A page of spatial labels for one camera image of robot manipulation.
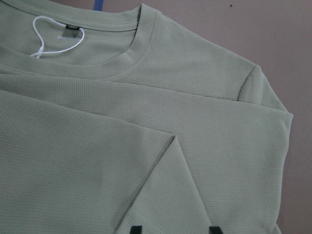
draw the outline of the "gray surface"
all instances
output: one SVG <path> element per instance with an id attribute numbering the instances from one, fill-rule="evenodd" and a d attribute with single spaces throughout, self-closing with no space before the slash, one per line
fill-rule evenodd
<path id="1" fill-rule="evenodd" d="M 93 0 L 54 1 L 93 9 Z M 261 66 L 294 114 L 277 224 L 282 234 L 312 233 L 312 1 L 104 0 L 103 10 L 127 11 L 141 2 Z"/>

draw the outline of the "white string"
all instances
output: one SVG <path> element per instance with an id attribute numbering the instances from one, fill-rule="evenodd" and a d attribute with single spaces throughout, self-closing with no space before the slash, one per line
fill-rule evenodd
<path id="1" fill-rule="evenodd" d="M 75 44 L 75 45 L 73 45 L 72 47 L 69 47 L 69 48 L 67 48 L 67 49 L 64 49 L 64 50 L 43 52 L 44 42 L 43 42 L 43 39 L 42 39 L 42 37 L 40 36 L 40 34 L 39 34 L 39 32 L 37 31 L 36 26 L 35 26 L 35 22 L 36 22 L 36 20 L 39 19 L 39 18 L 44 18 L 44 19 L 52 20 L 53 22 L 57 23 L 58 25 L 61 25 L 61 26 L 66 27 L 66 24 L 59 23 L 59 22 L 55 21 L 54 19 L 49 18 L 49 17 L 46 17 L 46 16 L 37 16 L 36 18 L 34 18 L 34 20 L 33 20 L 33 28 L 34 28 L 35 32 L 37 33 L 38 37 L 39 37 L 40 40 L 41 40 L 41 47 L 39 48 L 39 50 L 38 50 L 37 53 L 34 53 L 34 54 L 32 54 L 31 56 L 37 55 L 36 58 L 39 59 L 40 56 L 41 56 L 42 54 L 55 54 L 55 53 L 61 53 L 61 52 L 64 52 L 64 51 L 68 51 L 68 50 L 71 50 L 71 49 L 75 48 L 76 46 L 78 46 L 78 45 L 82 42 L 82 40 L 84 39 L 84 30 L 83 30 L 82 28 L 79 28 L 79 30 L 82 32 L 82 38 L 80 39 L 80 41 L 79 41 L 77 44 Z"/>

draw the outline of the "blue object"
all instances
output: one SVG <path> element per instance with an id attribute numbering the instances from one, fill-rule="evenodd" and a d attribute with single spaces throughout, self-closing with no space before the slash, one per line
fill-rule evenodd
<path id="1" fill-rule="evenodd" d="M 104 0 L 95 0 L 93 10 L 102 11 L 103 10 L 103 2 L 104 2 Z"/>

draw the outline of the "folded t-shirt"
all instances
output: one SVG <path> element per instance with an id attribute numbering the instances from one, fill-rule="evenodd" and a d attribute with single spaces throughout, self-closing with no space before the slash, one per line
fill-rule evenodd
<path id="1" fill-rule="evenodd" d="M 143 3 L 0 12 L 0 232 L 280 234 L 293 115 L 259 65 Z M 36 16 L 85 38 L 32 57 Z M 77 43 L 36 24 L 47 51 Z"/>

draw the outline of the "crew neckline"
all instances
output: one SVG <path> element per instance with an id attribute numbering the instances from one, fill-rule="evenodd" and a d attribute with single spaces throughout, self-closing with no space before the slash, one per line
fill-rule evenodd
<path id="1" fill-rule="evenodd" d="M 143 56 L 151 43 L 158 10 L 140 3 L 123 12 L 93 11 L 63 5 L 50 0 L 1 0 L 21 11 L 82 28 L 109 31 L 134 30 L 134 39 L 128 49 L 101 64 L 72 65 L 43 60 L 11 50 L 0 43 L 0 65 L 29 73 L 87 79 L 113 79 L 127 71 Z"/>

